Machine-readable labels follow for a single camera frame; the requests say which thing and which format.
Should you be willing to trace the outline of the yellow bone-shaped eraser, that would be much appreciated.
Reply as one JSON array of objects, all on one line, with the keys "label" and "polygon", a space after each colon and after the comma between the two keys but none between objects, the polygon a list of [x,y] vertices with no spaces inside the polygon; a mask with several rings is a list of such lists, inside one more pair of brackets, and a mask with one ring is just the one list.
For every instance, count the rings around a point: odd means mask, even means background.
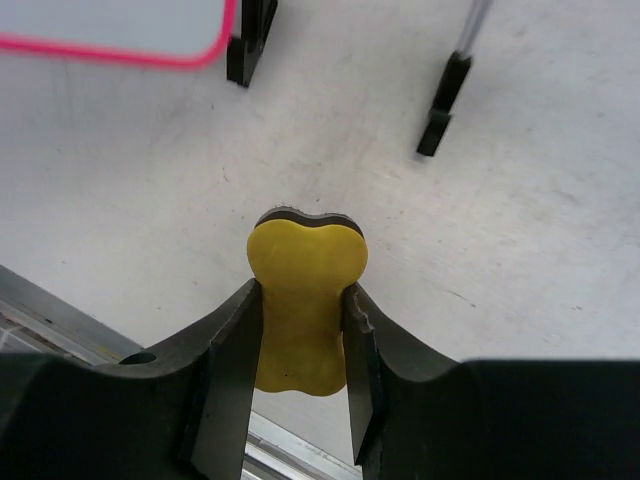
[{"label": "yellow bone-shaped eraser", "polygon": [[342,297],[368,262],[361,228],[344,214],[275,207],[256,223],[246,251],[262,297],[256,388],[337,393],[346,384]]}]

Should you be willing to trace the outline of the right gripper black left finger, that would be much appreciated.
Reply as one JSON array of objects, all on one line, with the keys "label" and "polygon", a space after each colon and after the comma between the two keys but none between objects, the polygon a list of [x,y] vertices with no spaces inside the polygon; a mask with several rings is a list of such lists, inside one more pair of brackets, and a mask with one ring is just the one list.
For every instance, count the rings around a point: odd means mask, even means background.
[{"label": "right gripper black left finger", "polygon": [[118,364],[3,354],[2,477],[239,478],[261,337],[261,289],[249,281]]}]

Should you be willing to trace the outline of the pink framed whiteboard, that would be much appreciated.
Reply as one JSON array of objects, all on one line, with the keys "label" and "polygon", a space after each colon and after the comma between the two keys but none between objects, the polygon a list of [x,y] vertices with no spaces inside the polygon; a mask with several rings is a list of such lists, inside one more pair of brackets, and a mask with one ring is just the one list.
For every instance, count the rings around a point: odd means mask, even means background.
[{"label": "pink framed whiteboard", "polygon": [[1,48],[195,70],[224,53],[235,10],[216,0],[6,0]]}]

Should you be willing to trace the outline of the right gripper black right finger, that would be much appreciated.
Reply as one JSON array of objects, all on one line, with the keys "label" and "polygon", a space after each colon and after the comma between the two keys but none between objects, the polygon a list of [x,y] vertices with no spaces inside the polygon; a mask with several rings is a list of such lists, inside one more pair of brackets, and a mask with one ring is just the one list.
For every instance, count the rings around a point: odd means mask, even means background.
[{"label": "right gripper black right finger", "polygon": [[448,358],[343,295],[355,463],[367,479],[635,479],[635,360]]}]

